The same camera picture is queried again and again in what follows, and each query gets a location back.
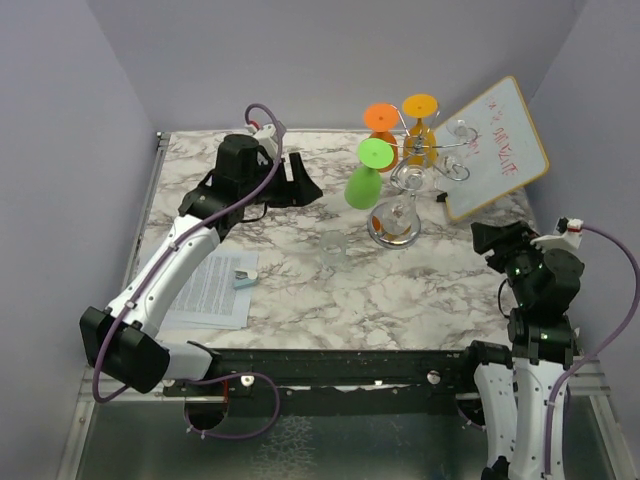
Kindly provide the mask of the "green plastic wine glass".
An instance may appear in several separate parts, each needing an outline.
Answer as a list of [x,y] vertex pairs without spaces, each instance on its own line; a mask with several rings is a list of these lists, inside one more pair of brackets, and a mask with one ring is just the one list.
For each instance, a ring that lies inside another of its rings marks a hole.
[[391,165],[392,147],[384,140],[368,138],[357,148],[360,166],[348,179],[344,198],[354,209],[367,210],[376,205],[382,189],[380,170]]

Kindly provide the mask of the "clear wine glass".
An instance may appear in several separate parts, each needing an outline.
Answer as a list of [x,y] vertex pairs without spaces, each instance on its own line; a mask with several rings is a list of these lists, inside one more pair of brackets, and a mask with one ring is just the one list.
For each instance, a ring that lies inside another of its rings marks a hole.
[[385,204],[382,227],[394,237],[414,237],[420,230],[416,197],[426,186],[425,170],[421,166],[407,164],[392,173],[391,181],[399,189],[399,194]]
[[454,184],[467,181],[471,171],[464,164],[464,150],[477,145],[479,125],[475,118],[465,115],[450,118],[445,124],[452,140],[438,141],[434,168],[434,188],[444,192],[447,181]]
[[340,270],[344,267],[347,255],[347,238],[339,231],[327,231],[319,240],[320,259],[324,267]]

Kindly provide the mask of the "orange plastic wine glass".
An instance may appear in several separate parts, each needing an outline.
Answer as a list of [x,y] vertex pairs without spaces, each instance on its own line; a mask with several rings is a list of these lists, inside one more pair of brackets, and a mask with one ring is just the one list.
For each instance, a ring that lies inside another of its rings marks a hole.
[[393,160],[386,167],[378,167],[380,173],[392,170],[398,163],[398,147],[395,136],[391,130],[399,122],[399,113],[395,106],[389,103],[375,103],[364,112],[365,125],[372,131],[370,138],[385,141],[393,152]]

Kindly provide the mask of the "yellow plastic wine glass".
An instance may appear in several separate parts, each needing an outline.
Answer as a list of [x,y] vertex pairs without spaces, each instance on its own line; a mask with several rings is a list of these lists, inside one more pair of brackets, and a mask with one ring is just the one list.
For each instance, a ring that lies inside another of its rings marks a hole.
[[438,112],[436,98],[426,93],[409,96],[402,104],[402,112],[415,120],[404,140],[403,158],[410,165],[432,167],[437,159],[437,152],[433,148],[436,139],[426,119]]

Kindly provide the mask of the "clear wine glass front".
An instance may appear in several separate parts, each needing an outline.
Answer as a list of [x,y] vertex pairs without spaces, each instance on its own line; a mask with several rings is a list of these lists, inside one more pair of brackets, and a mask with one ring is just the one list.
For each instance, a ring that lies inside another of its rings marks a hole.
[[407,164],[392,173],[391,181],[399,189],[399,194],[385,204],[382,227],[394,237],[414,237],[420,230],[416,197],[426,186],[425,170],[421,166]]

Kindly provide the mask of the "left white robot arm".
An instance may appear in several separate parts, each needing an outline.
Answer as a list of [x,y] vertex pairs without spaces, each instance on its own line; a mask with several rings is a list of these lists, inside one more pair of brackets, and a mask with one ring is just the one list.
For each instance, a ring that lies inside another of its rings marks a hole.
[[206,348],[156,337],[179,292],[243,221],[247,206],[303,207],[321,197],[299,155],[290,155],[293,177],[286,177],[282,137],[273,124],[225,136],[214,168],[183,197],[168,234],[137,276],[107,307],[82,314],[79,326],[95,379],[107,374],[140,393],[163,380],[186,380],[202,395],[218,388],[221,371]]

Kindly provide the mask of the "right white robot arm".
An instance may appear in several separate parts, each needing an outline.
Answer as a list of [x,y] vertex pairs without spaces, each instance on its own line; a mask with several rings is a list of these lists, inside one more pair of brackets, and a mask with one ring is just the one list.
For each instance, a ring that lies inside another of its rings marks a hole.
[[583,221],[562,218],[552,235],[526,222],[471,225],[473,248],[504,275],[516,305],[510,344],[475,341],[459,367],[461,383],[478,391],[488,439],[484,479],[562,479],[564,402],[575,337],[567,311],[581,287],[576,255]]

